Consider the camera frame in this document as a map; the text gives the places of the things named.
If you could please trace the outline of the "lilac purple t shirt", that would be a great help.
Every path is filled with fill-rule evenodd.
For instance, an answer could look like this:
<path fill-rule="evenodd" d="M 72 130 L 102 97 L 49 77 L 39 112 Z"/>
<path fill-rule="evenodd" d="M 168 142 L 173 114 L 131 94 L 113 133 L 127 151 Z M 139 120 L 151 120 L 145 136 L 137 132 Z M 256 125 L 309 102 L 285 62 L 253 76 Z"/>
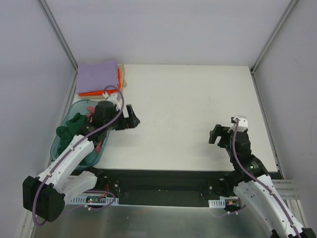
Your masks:
<path fill-rule="evenodd" d="M 101 91 L 110 85 L 120 88 L 116 60 L 78 64 L 76 94 Z"/>

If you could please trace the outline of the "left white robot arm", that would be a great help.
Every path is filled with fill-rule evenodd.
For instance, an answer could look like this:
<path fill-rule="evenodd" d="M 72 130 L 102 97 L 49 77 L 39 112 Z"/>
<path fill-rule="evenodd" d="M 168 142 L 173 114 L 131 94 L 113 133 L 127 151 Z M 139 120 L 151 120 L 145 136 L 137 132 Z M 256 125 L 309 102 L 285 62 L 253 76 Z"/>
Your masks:
<path fill-rule="evenodd" d="M 59 157 L 36 177 L 28 176 L 22 184 L 23 207 L 32 213 L 36 226 L 41 225 L 38 218 L 44 222 L 55 221 L 77 195 L 87 190 L 101 192 L 105 181 L 95 172 L 83 171 L 76 178 L 68 177 L 109 131 L 132 129 L 140 124 L 131 105 L 109 100 L 98 102 L 94 112 L 83 119 Z"/>

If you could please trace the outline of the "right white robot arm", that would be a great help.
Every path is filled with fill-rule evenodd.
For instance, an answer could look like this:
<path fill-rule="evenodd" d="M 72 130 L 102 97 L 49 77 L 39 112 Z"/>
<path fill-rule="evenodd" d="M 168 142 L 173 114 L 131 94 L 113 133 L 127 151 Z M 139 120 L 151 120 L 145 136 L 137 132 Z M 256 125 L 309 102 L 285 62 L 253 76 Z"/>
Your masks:
<path fill-rule="evenodd" d="M 270 238 L 315 238 L 311 228 L 306 228 L 289 210 L 274 187 L 271 176 L 251 150 L 247 129 L 215 125 L 210 131 L 209 143 L 220 141 L 234 170 L 213 186 L 216 194 L 236 195 L 250 209 Z"/>

